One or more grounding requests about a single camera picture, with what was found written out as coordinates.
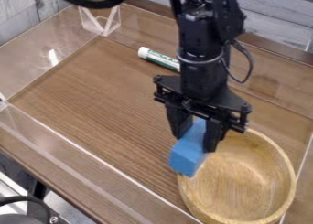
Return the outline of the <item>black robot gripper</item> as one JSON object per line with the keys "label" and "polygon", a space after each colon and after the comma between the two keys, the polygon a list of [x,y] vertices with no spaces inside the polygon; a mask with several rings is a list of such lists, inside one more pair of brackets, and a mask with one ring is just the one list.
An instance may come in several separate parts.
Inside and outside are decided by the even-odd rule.
{"label": "black robot gripper", "polygon": [[248,127],[251,104],[231,90],[233,74],[228,67],[231,51],[213,57],[186,57],[178,53],[180,74],[158,75],[154,99],[166,108],[172,133],[177,139],[193,126],[193,117],[206,121],[204,151],[213,153],[228,131],[244,133]]}

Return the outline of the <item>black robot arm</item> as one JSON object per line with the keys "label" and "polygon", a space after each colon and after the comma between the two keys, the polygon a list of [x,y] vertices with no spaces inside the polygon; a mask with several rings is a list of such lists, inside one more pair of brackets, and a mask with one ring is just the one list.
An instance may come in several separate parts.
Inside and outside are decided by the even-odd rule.
{"label": "black robot arm", "polygon": [[229,131],[244,133],[252,105],[231,89],[232,50],[247,16],[237,0],[169,0],[178,23],[180,74],[154,77],[156,101],[166,108],[173,135],[182,138],[196,117],[205,120],[202,150],[212,153]]}

